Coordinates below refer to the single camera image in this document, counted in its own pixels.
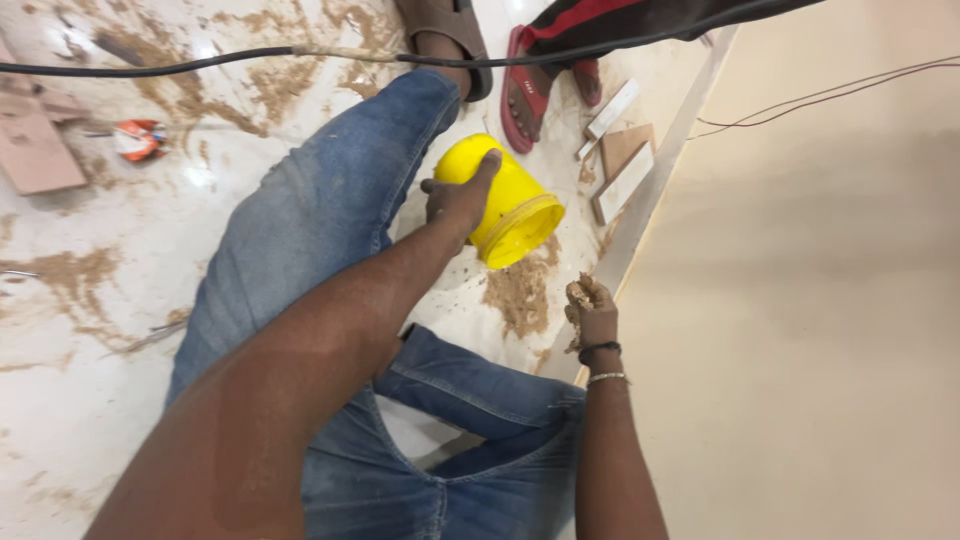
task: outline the black wristband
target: black wristband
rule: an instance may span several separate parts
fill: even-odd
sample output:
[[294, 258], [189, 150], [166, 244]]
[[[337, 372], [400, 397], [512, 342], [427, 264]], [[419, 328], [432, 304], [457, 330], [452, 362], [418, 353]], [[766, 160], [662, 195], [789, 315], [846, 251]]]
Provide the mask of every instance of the black wristband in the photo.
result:
[[620, 344], [616, 341], [608, 341], [607, 343], [597, 343], [596, 345], [587, 345], [580, 351], [580, 354], [577, 356], [580, 358], [580, 363], [587, 365], [587, 357], [596, 351], [597, 349], [613, 349], [619, 355], [622, 352]]

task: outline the blue jeans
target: blue jeans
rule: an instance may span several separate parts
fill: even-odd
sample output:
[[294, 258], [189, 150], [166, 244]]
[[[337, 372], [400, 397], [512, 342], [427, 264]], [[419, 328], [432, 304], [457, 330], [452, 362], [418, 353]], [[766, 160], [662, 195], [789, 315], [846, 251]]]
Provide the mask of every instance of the blue jeans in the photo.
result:
[[[230, 217], [197, 292], [167, 403], [304, 293], [390, 246], [387, 229], [457, 86], [417, 69], [290, 153]], [[401, 454], [374, 392], [484, 437], [429, 473]], [[384, 376], [311, 441], [310, 538], [554, 538], [573, 512], [584, 394], [413, 327]]]

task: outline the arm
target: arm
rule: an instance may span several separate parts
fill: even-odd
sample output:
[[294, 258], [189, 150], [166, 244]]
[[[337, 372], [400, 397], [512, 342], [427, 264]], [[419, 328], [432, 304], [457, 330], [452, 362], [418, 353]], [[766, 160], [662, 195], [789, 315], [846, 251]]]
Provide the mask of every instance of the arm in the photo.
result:
[[86, 538], [302, 538], [310, 437], [392, 360], [410, 310], [483, 216], [499, 153], [463, 185], [424, 183], [428, 223], [321, 283], [195, 380]]
[[[595, 305], [580, 311], [584, 346], [616, 340], [617, 311], [603, 285], [581, 286]], [[616, 351], [600, 349], [587, 359], [590, 374], [623, 372]], [[625, 379], [604, 379], [587, 391], [587, 413], [577, 465], [576, 524], [579, 540], [665, 540], [666, 524], [636, 438]]]

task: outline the electrical wire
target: electrical wire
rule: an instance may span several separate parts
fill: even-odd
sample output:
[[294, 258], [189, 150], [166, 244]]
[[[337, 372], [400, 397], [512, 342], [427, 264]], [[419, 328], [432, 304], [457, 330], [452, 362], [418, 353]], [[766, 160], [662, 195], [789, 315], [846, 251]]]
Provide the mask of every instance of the electrical wire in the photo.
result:
[[628, 37], [625, 39], [615, 39], [604, 41], [595, 45], [568, 49], [559, 53], [539, 55], [533, 57], [509, 58], [509, 59], [491, 59], [491, 60], [448, 60], [433, 57], [424, 57], [420, 55], [410, 55], [402, 52], [391, 51], [373, 51], [370, 49], [349, 49], [346, 47], [317, 47], [314, 45], [294, 45], [286, 47], [267, 47], [263, 49], [252, 49], [238, 53], [229, 53], [210, 57], [208, 59], [165, 65], [160, 67], [142, 67], [131, 69], [107, 69], [97, 67], [57, 67], [50, 65], [29, 65], [22, 63], [0, 62], [0, 73], [21, 73], [25, 75], [45, 75], [57, 77], [106, 77], [113, 79], [136, 79], [141, 77], [160, 77], [163, 75], [176, 75], [184, 71], [193, 71], [204, 67], [228, 63], [231, 61], [241, 61], [253, 58], [286, 56], [286, 55], [314, 55], [314, 56], [340, 56], [343, 58], [352, 58], [365, 61], [383, 61], [383, 62], [411, 62], [423, 65], [433, 65], [439, 67], [460, 67], [466, 69], [478, 69], [486, 67], [505, 67], [511, 65], [530, 65], [539, 63], [552, 63], [558, 61], [577, 60], [586, 57], [592, 57], [609, 53], [616, 49], [627, 49], [648, 45], [656, 41], [671, 38], [689, 38], [698, 36], [713, 28], [718, 28], [730, 24], [736, 20], [740, 14], [749, 14], [755, 10], [770, 8], [777, 4], [784, 4], [787, 0], [754, 0], [730, 8], [709, 17], [705, 17], [698, 22], [682, 27], [679, 30], [669, 32], [659, 32], [643, 37]]
[[162, 67], [102, 68], [102, 67], [54, 67], [49, 65], [29, 65], [26, 63], [0, 62], [0, 72], [21, 73], [24, 75], [52, 75], [57, 77], [97, 77], [107, 79], [137, 79], [141, 77], [160, 77], [177, 75], [204, 67], [220, 65], [232, 61], [249, 60], [263, 57], [280, 57], [294, 54], [293, 47], [265, 47], [238, 53], [229, 53], [208, 59], [175, 63]]
[[[815, 104], [818, 104], [818, 103], [823, 103], [823, 102], [825, 102], [825, 101], [829, 101], [829, 100], [831, 100], [831, 99], [835, 99], [835, 98], [838, 98], [838, 97], [848, 96], [848, 95], [853, 94], [853, 93], [856, 93], [856, 92], [858, 92], [858, 91], [860, 91], [860, 90], [865, 90], [865, 89], [870, 88], [870, 87], [873, 87], [873, 86], [877, 86], [877, 85], [881, 85], [881, 84], [883, 84], [883, 83], [887, 83], [887, 82], [889, 82], [889, 81], [893, 81], [894, 79], [898, 79], [898, 78], [900, 78], [900, 77], [902, 77], [902, 76], [904, 76], [904, 75], [910, 75], [910, 74], [913, 74], [913, 73], [918, 73], [918, 72], [920, 72], [920, 71], [925, 71], [925, 70], [927, 70], [927, 69], [929, 69], [929, 68], [931, 68], [931, 67], [955, 67], [955, 66], [960, 66], [960, 64], [957, 64], [957, 63], [945, 63], [945, 62], [947, 62], [947, 61], [957, 60], [957, 59], [960, 59], [960, 55], [952, 56], [952, 57], [946, 57], [946, 58], [941, 58], [941, 59], [939, 59], [939, 60], [934, 60], [934, 61], [925, 61], [925, 62], [922, 62], [922, 63], [915, 63], [915, 64], [913, 64], [913, 65], [908, 65], [908, 66], [905, 66], [905, 67], [901, 67], [901, 68], [899, 68], [899, 69], [894, 69], [894, 70], [891, 70], [891, 71], [887, 71], [887, 72], [885, 72], [885, 73], [878, 73], [878, 74], [876, 74], [876, 75], [871, 75], [870, 77], [864, 77], [863, 79], [858, 79], [858, 80], [856, 80], [856, 81], [852, 81], [852, 82], [846, 83], [846, 84], [844, 84], [844, 85], [834, 86], [833, 88], [828, 88], [828, 89], [826, 89], [826, 90], [821, 90], [821, 91], [819, 91], [819, 92], [815, 92], [815, 93], [812, 93], [812, 94], [808, 94], [808, 95], [803, 96], [803, 97], [799, 97], [799, 98], [796, 98], [796, 99], [791, 99], [791, 100], [789, 100], [789, 101], [784, 101], [784, 102], [782, 102], [782, 103], [777, 103], [776, 105], [771, 106], [771, 107], [768, 107], [768, 108], [766, 108], [766, 109], [764, 109], [764, 110], [759, 110], [759, 111], [757, 111], [757, 112], [754, 112], [753, 114], [751, 114], [751, 115], [749, 115], [749, 116], [744, 116], [743, 118], [740, 118], [739, 120], [737, 120], [736, 122], [733, 122], [732, 124], [721, 124], [721, 123], [718, 123], [718, 122], [708, 122], [707, 120], [704, 120], [703, 118], [697, 118], [698, 121], [700, 121], [700, 122], [702, 122], [702, 123], [704, 123], [704, 124], [708, 124], [708, 125], [710, 125], [710, 126], [719, 126], [719, 127], [722, 127], [722, 129], [714, 130], [714, 131], [712, 131], [712, 132], [707, 132], [707, 133], [705, 133], [705, 134], [700, 134], [700, 135], [692, 136], [692, 137], [689, 137], [687, 140], [693, 140], [693, 139], [700, 138], [700, 137], [704, 137], [704, 136], [707, 136], [707, 135], [716, 135], [716, 134], [718, 134], [718, 133], [725, 132], [726, 130], [728, 130], [728, 129], [730, 129], [730, 128], [749, 128], [749, 127], [753, 127], [753, 126], [759, 126], [759, 125], [761, 125], [761, 124], [766, 124], [767, 122], [770, 122], [770, 121], [772, 121], [772, 120], [776, 120], [777, 118], [780, 118], [781, 116], [784, 116], [785, 114], [788, 114], [789, 112], [793, 112], [794, 110], [802, 109], [802, 108], [804, 108], [804, 107], [808, 107], [808, 106], [810, 106], [810, 105], [815, 105]], [[839, 90], [839, 89], [841, 89], [841, 88], [846, 88], [846, 87], [848, 87], [848, 86], [857, 85], [857, 84], [859, 84], [859, 83], [863, 83], [863, 82], [866, 82], [866, 81], [871, 81], [872, 79], [877, 79], [877, 78], [879, 78], [879, 77], [884, 77], [884, 76], [886, 76], [886, 75], [890, 75], [890, 74], [893, 74], [893, 73], [899, 73], [899, 72], [901, 72], [901, 71], [906, 71], [906, 70], [911, 70], [911, 69], [912, 69], [913, 71], [908, 71], [908, 72], [906, 72], [906, 73], [900, 73], [900, 74], [897, 75], [897, 76], [890, 77], [890, 78], [884, 79], [884, 80], [882, 80], [882, 81], [879, 81], [879, 82], [876, 82], [876, 83], [873, 83], [873, 84], [870, 84], [870, 85], [861, 86], [861, 87], [855, 88], [854, 90], [851, 90], [851, 91], [849, 91], [849, 92], [843, 92], [843, 93], [840, 93], [840, 94], [836, 94], [836, 95], [830, 96], [830, 97], [825, 98], [825, 99], [819, 99], [819, 100], [817, 100], [817, 101], [813, 101], [813, 102], [810, 102], [810, 103], [806, 103], [806, 104], [803, 104], [803, 105], [794, 107], [794, 108], [792, 108], [792, 109], [789, 109], [789, 110], [786, 110], [786, 111], [784, 111], [784, 112], [781, 112], [780, 114], [777, 114], [777, 115], [775, 115], [775, 116], [772, 116], [772, 117], [770, 117], [770, 118], [767, 118], [766, 120], [763, 120], [763, 121], [761, 121], [761, 122], [755, 122], [755, 123], [752, 123], [752, 124], [743, 124], [743, 123], [742, 123], [742, 122], [744, 122], [744, 121], [746, 121], [746, 120], [749, 120], [749, 119], [751, 119], [751, 118], [760, 116], [761, 114], [764, 114], [765, 112], [768, 112], [768, 111], [770, 111], [770, 110], [783, 107], [783, 106], [785, 106], [785, 105], [790, 105], [790, 104], [792, 104], [792, 103], [797, 103], [797, 102], [803, 101], [803, 100], [805, 100], [805, 99], [809, 99], [809, 98], [811, 98], [811, 97], [816, 97], [816, 96], [819, 96], [819, 95], [823, 95], [823, 94], [826, 94], [826, 93], [833, 92], [834, 90]]]

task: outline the black cable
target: black cable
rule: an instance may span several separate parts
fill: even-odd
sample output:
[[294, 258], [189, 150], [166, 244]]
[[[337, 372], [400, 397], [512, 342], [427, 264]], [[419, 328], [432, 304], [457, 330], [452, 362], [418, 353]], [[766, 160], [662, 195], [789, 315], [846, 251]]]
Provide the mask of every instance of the black cable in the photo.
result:
[[[887, 76], [887, 75], [892, 75], [892, 74], [894, 74], [894, 73], [900, 73], [901, 71], [906, 71], [906, 70], [908, 70], [908, 69], [914, 69], [914, 68], [921, 67], [921, 66], [925, 66], [925, 65], [931, 65], [931, 64], [933, 64], [933, 63], [943, 63], [943, 62], [946, 62], [946, 61], [957, 60], [957, 59], [960, 59], [960, 55], [956, 55], [956, 56], [952, 56], [952, 57], [946, 57], [946, 58], [941, 58], [941, 59], [939, 59], [939, 60], [932, 60], [932, 61], [925, 61], [925, 62], [921, 62], [921, 63], [915, 63], [915, 64], [913, 64], [913, 65], [907, 65], [907, 66], [905, 66], [905, 67], [900, 67], [900, 68], [897, 68], [897, 69], [892, 69], [892, 70], [887, 71], [887, 72], [884, 72], [884, 73], [877, 73], [876, 75], [871, 75], [870, 77], [864, 77], [863, 79], [857, 79], [856, 81], [851, 81], [851, 82], [849, 82], [849, 83], [845, 83], [845, 84], [840, 85], [840, 86], [834, 86], [833, 88], [827, 88], [826, 90], [820, 90], [819, 92], [814, 92], [814, 93], [812, 93], [812, 94], [807, 94], [806, 96], [803, 96], [803, 97], [798, 97], [798, 98], [796, 98], [796, 99], [791, 99], [791, 100], [789, 100], [789, 101], [784, 101], [784, 102], [782, 102], [782, 103], [777, 103], [776, 105], [772, 105], [772, 106], [770, 106], [770, 107], [768, 107], [768, 108], [766, 108], [766, 109], [764, 109], [764, 110], [758, 110], [757, 112], [754, 112], [753, 114], [751, 114], [751, 115], [749, 115], [749, 116], [744, 116], [743, 118], [740, 118], [739, 120], [737, 120], [736, 122], [733, 122], [732, 124], [723, 124], [723, 126], [725, 126], [725, 127], [721, 128], [721, 129], [719, 129], [719, 130], [714, 130], [714, 131], [712, 131], [712, 132], [706, 132], [705, 134], [695, 135], [695, 136], [689, 137], [687, 140], [693, 140], [693, 139], [695, 139], [695, 138], [700, 138], [700, 137], [707, 136], [707, 135], [716, 135], [716, 134], [718, 134], [718, 133], [725, 132], [726, 130], [728, 130], [728, 129], [730, 129], [730, 128], [740, 127], [740, 126], [743, 125], [742, 122], [745, 122], [745, 121], [747, 121], [747, 120], [749, 120], [749, 119], [751, 119], [751, 118], [754, 118], [755, 116], [760, 116], [761, 114], [764, 114], [765, 112], [767, 112], [767, 111], [769, 111], [769, 110], [777, 109], [777, 108], [779, 108], [779, 107], [783, 107], [784, 105], [790, 105], [791, 103], [797, 103], [798, 101], [803, 101], [804, 99], [809, 99], [809, 98], [811, 98], [811, 97], [817, 97], [817, 96], [819, 96], [819, 95], [823, 95], [823, 94], [826, 94], [826, 93], [829, 93], [829, 92], [833, 92], [834, 90], [839, 90], [840, 88], [846, 88], [847, 86], [858, 85], [858, 84], [860, 84], [860, 83], [863, 83], [863, 82], [866, 82], [866, 81], [870, 81], [870, 80], [872, 80], [872, 79], [879, 79], [880, 77], [885, 77], [885, 76]], [[709, 125], [711, 125], [711, 126], [716, 126], [716, 125], [718, 125], [718, 124], [716, 124], [715, 122], [707, 122], [707, 120], [704, 120], [703, 118], [697, 118], [697, 121], [703, 122], [704, 124], [709, 124]]]
[[0, 72], [22, 73], [24, 75], [55, 75], [57, 77], [103, 77], [110, 79], [137, 79], [140, 77], [160, 77], [162, 75], [176, 75], [185, 71], [193, 71], [203, 67], [219, 65], [231, 61], [248, 60], [262, 57], [281, 57], [292, 55], [293, 47], [265, 47], [251, 49], [239, 53], [229, 53], [203, 60], [175, 63], [162, 67], [136, 67], [129, 69], [113, 69], [102, 67], [53, 67], [48, 65], [29, 65], [26, 63], [0, 62]]
[[[605, 41], [586, 47], [568, 49], [559, 53], [540, 55], [534, 57], [511, 58], [511, 59], [492, 59], [492, 60], [447, 60], [433, 57], [422, 57], [420, 55], [396, 55], [395, 61], [408, 61], [420, 63], [423, 65], [435, 65], [439, 67], [460, 67], [467, 69], [476, 69], [484, 67], [505, 67], [510, 65], [530, 65], [536, 63], [552, 63], [557, 61], [576, 60], [583, 57], [590, 57], [609, 53], [616, 49], [627, 49], [649, 45], [656, 41], [671, 39], [675, 37], [690, 37], [702, 34], [713, 28], [718, 28], [728, 24], [741, 12], [750, 12], [759, 8], [770, 7], [778, 4], [786, 4], [791, 0], [755, 0], [746, 4], [740, 4], [725, 12], [720, 12], [709, 17], [701, 19], [699, 22], [685, 26], [680, 30], [672, 32], [660, 32], [646, 37], [629, 37], [626, 39], [615, 39]], [[162, 75], [175, 75], [184, 71], [192, 71], [212, 65], [219, 65], [231, 61], [240, 61], [260, 57], [285, 56], [292, 55], [293, 47], [267, 47], [263, 49], [251, 49], [239, 53], [229, 53], [203, 60], [189, 61], [186, 63], [177, 63], [161, 67], [143, 67], [133, 69], [104, 69], [96, 67], [55, 67], [48, 65], [28, 65], [23, 63], [4, 63], [0, 62], [0, 73], [22, 73], [26, 75], [51, 75], [58, 77], [108, 77], [114, 79], [135, 79], [139, 77], [159, 77]]]
[[931, 64], [931, 65], [925, 65], [924, 67], [921, 67], [921, 68], [918, 68], [918, 69], [914, 69], [913, 71], [904, 71], [903, 73], [900, 73], [900, 74], [898, 74], [898, 75], [894, 75], [893, 77], [887, 77], [886, 79], [881, 79], [881, 80], [879, 80], [879, 81], [877, 81], [877, 82], [875, 82], [875, 83], [870, 83], [869, 85], [866, 85], [866, 86], [861, 86], [861, 87], [859, 87], [859, 88], [854, 88], [853, 90], [848, 90], [848, 91], [843, 92], [843, 93], [840, 93], [840, 94], [835, 94], [835, 95], [827, 96], [827, 97], [825, 97], [825, 98], [821, 98], [821, 99], [818, 99], [818, 100], [816, 100], [816, 101], [811, 101], [811, 102], [808, 102], [808, 103], [804, 103], [804, 104], [802, 104], [802, 105], [798, 105], [797, 107], [794, 107], [794, 108], [791, 108], [791, 109], [787, 109], [787, 110], [785, 110], [784, 112], [781, 112], [780, 114], [775, 114], [775, 115], [767, 118], [766, 120], [760, 120], [759, 122], [754, 122], [753, 124], [741, 124], [740, 122], [737, 122], [737, 123], [735, 123], [735, 124], [720, 124], [720, 123], [717, 123], [717, 122], [707, 122], [707, 120], [703, 120], [703, 119], [700, 119], [700, 118], [697, 118], [697, 119], [700, 120], [701, 122], [705, 123], [705, 124], [709, 124], [710, 126], [722, 126], [722, 127], [724, 127], [724, 128], [753, 128], [753, 126], [759, 126], [759, 125], [762, 125], [762, 124], [766, 124], [767, 122], [772, 122], [773, 120], [776, 120], [777, 118], [780, 118], [781, 116], [783, 116], [783, 115], [785, 115], [785, 114], [789, 114], [790, 112], [793, 112], [794, 110], [803, 109], [804, 107], [809, 107], [809, 106], [811, 106], [811, 105], [817, 105], [818, 103], [824, 103], [825, 101], [829, 101], [829, 100], [831, 100], [831, 99], [836, 99], [836, 98], [838, 98], [838, 97], [849, 96], [850, 94], [855, 94], [856, 92], [859, 92], [860, 90], [866, 90], [867, 88], [873, 88], [874, 86], [882, 85], [883, 83], [889, 83], [890, 81], [893, 81], [894, 79], [899, 79], [900, 77], [905, 77], [905, 76], [907, 76], [907, 75], [913, 75], [914, 73], [920, 73], [921, 71], [926, 71], [927, 69], [931, 69], [931, 68], [933, 68], [933, 67], [960, 67], [960, 63], [934, 63], [934, 64]]

